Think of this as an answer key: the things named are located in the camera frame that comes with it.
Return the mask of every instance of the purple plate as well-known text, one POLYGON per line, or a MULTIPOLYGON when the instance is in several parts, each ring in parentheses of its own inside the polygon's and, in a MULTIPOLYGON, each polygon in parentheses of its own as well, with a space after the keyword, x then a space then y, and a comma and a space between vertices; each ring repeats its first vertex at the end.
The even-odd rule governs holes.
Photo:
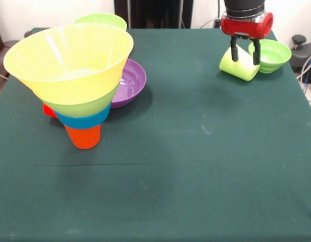
POLYGON ((146 74, 137 62, 127 59, 123 74, 113 101, 112 108, 123 107, 132 102, 142 91, 146 83, 146 74))

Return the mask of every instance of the light green cup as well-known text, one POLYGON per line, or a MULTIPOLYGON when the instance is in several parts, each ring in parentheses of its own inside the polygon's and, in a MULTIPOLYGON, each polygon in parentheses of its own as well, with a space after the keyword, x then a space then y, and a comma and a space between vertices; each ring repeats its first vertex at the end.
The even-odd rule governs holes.
POLYGON ((257 74, 260 65, 253 65, 253 57, 237 45, 238 61, 232 60, 231 48, 225 52, 221 63, 220 70, 234 75, 245 81, 251 81, 257 74))
POLYGON ((74 24, 84 24, 84 23, 97 23, 97 24, 107 24, 112 25, 123 30, 127 29, 127 24, 124 19, 120 16, 110 13, 95 13, 88 14, 76 19, 74 24))
MULTIPOLYGON (((275 40, 262 39, 261 44, 261 66, 259 72, 272 73, 282 67, 291 58, 291 50, 275 40)), ((254 52, 254 45, 248 46, 251 55, 254 52)))
POLYGON ((111 92, 91 102, 80 103, 75 105, 61 105, 47 102, 44 100, 41 101, 44 102, 48 107, 52 108, 53 110, 63 115, 71 117, 84 117, 95 114, 101 111, 102 109, 106 108, 112 101, 113 97, 115 96, 119 88, 119 85, 120 82, 116 85, 116 87, 114 87, 114 89, 111 92))

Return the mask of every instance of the orange cup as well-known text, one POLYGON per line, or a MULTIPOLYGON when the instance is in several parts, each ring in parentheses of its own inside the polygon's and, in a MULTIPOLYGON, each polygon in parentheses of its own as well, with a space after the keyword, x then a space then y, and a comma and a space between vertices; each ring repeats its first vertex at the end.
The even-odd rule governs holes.
POLYGON ((73 129, 64 125, 70 137, 71 142, 78 149, 91 149, 99 143, 100 140, 100 125, 89 129, 73 129))

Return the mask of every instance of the dark green fabric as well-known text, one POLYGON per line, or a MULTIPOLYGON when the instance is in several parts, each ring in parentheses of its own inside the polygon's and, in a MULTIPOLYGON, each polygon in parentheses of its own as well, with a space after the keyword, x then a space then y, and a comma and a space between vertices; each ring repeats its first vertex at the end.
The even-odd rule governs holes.
POLYGON ((91 150, 9 78, 0 239, 310 241, 311 108, 290 65, 245 82, 219 71, 220 30, 129 32, 147 86, 91 150))

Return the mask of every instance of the red cup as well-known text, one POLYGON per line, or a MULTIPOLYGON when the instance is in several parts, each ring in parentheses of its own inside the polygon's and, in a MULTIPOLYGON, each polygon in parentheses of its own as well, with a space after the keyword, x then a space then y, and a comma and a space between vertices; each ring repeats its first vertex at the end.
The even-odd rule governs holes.
POLYGON ((89 129, 73 129, 64 125, 71 142, 82 150, 91 149, 100 141, 100 125, 89 129))
POLYGON ((51 108, 49 108, 47 105, 43 104, 42 109, 45 115, 58 118, 55 112, 51 108))

